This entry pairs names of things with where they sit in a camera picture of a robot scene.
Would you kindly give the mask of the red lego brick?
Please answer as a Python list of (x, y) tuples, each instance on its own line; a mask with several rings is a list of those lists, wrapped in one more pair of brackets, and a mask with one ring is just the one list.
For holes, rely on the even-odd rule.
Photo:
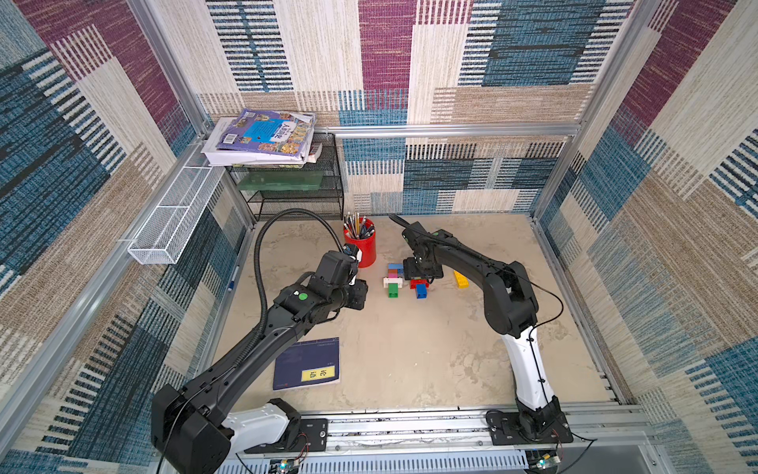
[(417, 286), (424, 286), (425, 288), (428, 288), (430, 286), (430, 283), (427, 280), (411, 280), (410, 281), (410, 287), (412, 290), (414, 290)]

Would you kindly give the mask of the white lego brick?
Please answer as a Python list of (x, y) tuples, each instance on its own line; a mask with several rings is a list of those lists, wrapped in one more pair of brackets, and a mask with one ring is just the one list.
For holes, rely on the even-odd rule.
[(398, 288), (402, 288), (404, 286), (404, 280), (402, 278), (383, 278), (384, 288), (389, 288), (391, 284), (396, 284)]

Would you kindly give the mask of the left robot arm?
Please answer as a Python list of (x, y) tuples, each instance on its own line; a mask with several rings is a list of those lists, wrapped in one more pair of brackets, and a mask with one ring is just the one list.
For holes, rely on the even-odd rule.
[(343, 308), (361, 310), (367, 283), (358, 278), (361, 250), (329, 251), (313, 273), (284, 288), (252, 330), (219, 361), (181, 388), (153, 397), (151, 440), (179, 473), (213, 473), (231, 454), (252, 448), (292, 450), (299, 444), (299, 413), (276, 398), (234, 414), (248, 387), (286, 349)]

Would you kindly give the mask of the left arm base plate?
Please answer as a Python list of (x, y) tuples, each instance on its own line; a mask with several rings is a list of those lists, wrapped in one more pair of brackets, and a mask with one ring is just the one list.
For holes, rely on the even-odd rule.
[(295, 453), (301, 450), (323, 452), (327, 449), (329, 421), (326, 418), (300, 419), (291, 422), (281, 439), (273, 444), (262, 444), (245, 450), (246, 454)]

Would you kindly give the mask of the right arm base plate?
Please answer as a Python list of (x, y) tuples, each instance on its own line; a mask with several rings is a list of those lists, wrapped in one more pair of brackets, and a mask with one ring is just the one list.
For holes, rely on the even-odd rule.
[(562, 412), (534, 418), (527, 413), (489, 410), (485, 421), (494, 446), (571, 444), (574, 441)]

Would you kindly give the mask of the yellow lego brick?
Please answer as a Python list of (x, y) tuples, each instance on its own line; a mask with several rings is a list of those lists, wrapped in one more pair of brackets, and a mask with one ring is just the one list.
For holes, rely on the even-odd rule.
[(470, 282), (469, 280), (460, 272), (455, 271), (454, 272), (456, 284), (460, 290), (463, 290), (464, 288), (469, 288)]

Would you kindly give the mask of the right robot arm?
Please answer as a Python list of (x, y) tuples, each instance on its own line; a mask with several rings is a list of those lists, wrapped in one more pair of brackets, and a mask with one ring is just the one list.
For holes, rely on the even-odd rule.
[(539, 303), (523, 264), (487, 257), (443, 229), (428, 232), (419, 222), (409, 223), (394, 214), (391, 220), (402, 227), (413, 252), (404, 260), (408, 280), (437, 280), (448, 267), (483, 292), (486, 321), (507, 347), (516, 387), (517, 425), (529, 440), (550, 431), (562, 410), (539, 351)]

